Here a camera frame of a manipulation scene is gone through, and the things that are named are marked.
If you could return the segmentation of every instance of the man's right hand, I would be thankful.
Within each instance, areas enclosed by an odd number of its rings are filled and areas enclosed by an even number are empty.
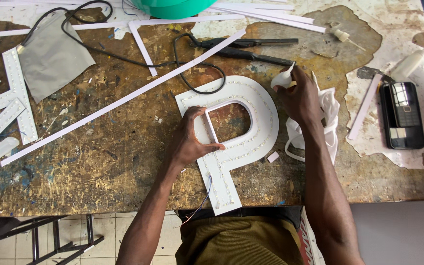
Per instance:
[[[287,115],[301,127],[307,123],[320,122],[317,85],[300,66],[294,66],[291,76],[297,85],[290,88],[277,85],[273,88],[278,93]]]

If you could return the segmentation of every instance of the tiled floor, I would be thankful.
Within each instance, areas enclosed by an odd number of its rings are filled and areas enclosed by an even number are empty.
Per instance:
[[[94,239],[99,235],[104,240],[97,246],[88,250],[80,257],[74,259],[69,265],[114,265],[119,252],[122,238],[130,226],[136,212],[121,214],[94,214]],[[181,245],[180,229],[181,220],[173,211],[166,211],[160,241],[153,257],[154,265],[176,264],[174,254]],[[64,245],[73,241],[74,244],[86,244],[87,229],[85,215],[72,215],[59,221],[60,244]],[[0,241],[0,265],[25,265],[32,262],[32,235],[31,233],[19,234]],[[39,227],[40,256],[53,250],[52,224]],[[65,252],[57,254],[40,263],[41,265],[56,265],[56,262],[73,254]]]

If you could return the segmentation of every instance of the black power cord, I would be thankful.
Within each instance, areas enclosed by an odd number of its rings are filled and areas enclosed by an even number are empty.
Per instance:
[[[90,4],[94,4],[94,3],[104,3],[104,4],[107,4],[108,6],[109,6],[109,8],[111,9],[110,10],[110,12],[109,12],[109,15],[107,15],[105,18],[103,18],[102,20],[98,20],[98,21],[86,21],[86,20],[83,20],[83,19],[81,19],[81,18],[79,18],[79,17],[77,17],[77,16],[75,16],[74,14],[76,13],[76,12],[78,12],[80,9],[82,9],[82,8],[84,8],[85,6],[87,6],[87,5],[90,5]],[[80,5],[77,9],[74,9],[73,11],[70,11],[70,10],[68,10],[68,9],[65,9],[65,8],[54,8],[54,9],[51,9],[50,11],[48,11],[48,12],[46,12],[45,14],[43,14],[39,19],[38,19],[38,21],[35,23],[35,25],[32,27],[32,29],[30,30],[30,32],[27,34],[27,36],[26,36],[26,38],[24,39],[24,41],[22,41],[22,43],[21,43],[21,46],[24,46],[26,43],[27,43],[27,41],[29,40],[29,38],[32,36],[32,33],[33,33],[33,31],[37,28],[37,26],[39,25],[39,23],[46,17],[46,16],[48,16],[50,13],[52,13],[52,12],[54,12],[54,11],[57,11],[57,10],[65,10],[69,15],[68,15],[68,17],[62,22],[62,25],[61,25],[61,28],[62,28],[62,31],[66,34],[66,35],[68,35],[70,38],[72,38],[73,40],[75,40],[77,43],[79,43],[80,45],[82,45],[83,47],[85,47],[86,49],[90,49],[90,50],[93,50],[93,51],[97,51],[97,52],[100,52],[100,53],[104,53],[104,54],[107,54],[107,55],[109,55],[109,56],[112,56],[112,57],[115,57],[115,58],[117,58],[117,59],[120,59],[120,60],[123,60],[123,61],[126,61],[126,62],[129,62],[129,63],[133,63],[133,64],[136,64],[136,65],[139,65],[139,66],[145,66],[145,67],[162,67],[162,66],[166,66],[166,65],[171,65],[171,64],[176,64],[176,66],[177,67],[179,67],[180,65],[182,65],[182,64],[186,64],[187,62],[181,62],[181,61],[179,61],[178,60],[178,52],[177,52],[177,50],[176,50],[176,41],[177,40],[179,40],[180,38],[182,38],[182,37],[184,37],[184,36],[188,36],[191,40],[192,40],[192,42],[194,42],[194,44],[195,45],[197,45],[198,47],[200,47],[201,46],[201,43],[193,36],[193,35],[191,35],[191,34],[189,34],[189,33],[184,33],[184,34],[181,34],[181,35],[179,35],[178,37],[176,37],[175,39],[174,39],[174,41],[173,41],[173,49],[174,49],[174,58],[176,59],[175,61],[171,61],[171,62],[166,62],[166,63],[162,63],[162,64],[158,64],[158,65],[147,65],[147,64],[144,64],[144,63],[140,63],[140,62],[137,62],[137,61],[134,61],[134,60],[130,60],[130,59],[128,59],[128,58],[125,58],[125,57],[122,57],[122,56],[120,56],[120,55],[117,55],[117,54],[114,54],[114,53],[110,53],[110,52],[108,52],[108,51],[103,51],[103,50],[101,50],[101,49],[97,49],[97,48],[95,48],[95,47],[91,47],[91,46],[89,46],[89,45],[86,45],[85,43],[83,43],[82,41],[80,41],[80,40],[78,40],[78,39],[76,39],[74,36],[72,36],[70,33],[68,33],[66,30],[65,30],[65,24],[69,21],[69,19],[70,18],[74,18],[74,19],[76,19],[76,20],[78,20],[78,21],[80,21],[80,22],[83,22],[83,23],[87,23],[87,24],[93,24],[93,23],[102,23],[102,22],[105,22],[105,21],[107,21],[110,17],[111,17],[111,15],[112,15],[112,12],[113,12],[113,9],[112,9],[112,5],[109,3],[109,2],[107,2],[107,1],[103,1],[103,0],[94,0],[94,1],[90,1],[90,2],[87,2],[87,3],[84,3],[84,4],[82,4],[82,5]],[[194,87],[192,87],[191,86],[191,84],[186,80],[186,78],[184,77],[184,74],[183,73],[181,73],[180,75],[181,75],[181,78],[183,79],[183,81],[185,82],[185,84],[189,87],[189,88],[191,88],[191,90],[192,91],[194,91],[194,92],[196,92],[196,93],[198,93],[198,94],[203,94],[203,95],[209,95],[209,94],[213,94],[213,93],[217,93],[218,91],[220,91],[223,87],[224,87],[224,85],[225,85],[225,79],[226,79],[226,76],[227,75],[225,75],[225,72],[220,68],[220,67],[218,67],[218,66],[216,66],[216,65],[214,65],[214,64],[210,64],[210,63],[206,63],[206,62],[201,62],[201,63],[199,63],[199,64],[201,64],[201,65],[206,65],[206,66],[211,66],[211,67],[214,67],[215,69],[217,69],[217,70],[219,70],[220,72],[221,72],[221,74],[223,75],[223,82],[222,82],[222,84],[221,84],[221,86],[218,88],[218,89],[216,89],[216,90],[214,90],[214,91],[212,91],[212,92],[201,92],[201,91],[198,91],[198,90],[196,90]]]

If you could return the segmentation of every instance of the person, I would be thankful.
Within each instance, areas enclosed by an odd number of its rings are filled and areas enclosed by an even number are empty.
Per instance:
[[[317,246],[326,264],[363,265],[350,205],[325,143],[316,84],[299,66],[293,68],[291,76],[296,86],[276,86],[274,90],[287,115],[302,128],[306,147],[304,205]],[[187,164],[225,148],[221,144],[204,145],[195,137],[194,119],[204,111],[204,107],[190,107],[174,131],[156,180],[124,235],[117,265],[150,264],[176,176]],[[217,216],[192,220],[181,226],[181,239],[177,264],[303,264],[295,227],[277,218]]]

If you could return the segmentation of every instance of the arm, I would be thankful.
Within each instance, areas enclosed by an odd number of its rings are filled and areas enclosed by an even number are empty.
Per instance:
[[[225,148],[222,144],[203,145],[195,137],[194,119],[202,115],[204,110],[204,107],[189,107],[178,129],[174,131],[166,159],[156,175],[156,180],[124,235],[117,265],[150,264],[160,239],[171,186],[181,168],[207,153]]]
[[[326,264],[364,264],[358,250],[350,205],[336,177],[320,121],[318,88],[296,66],[297,86],[274,87],[286,113],[301,127],[305,141],[305,210]]]

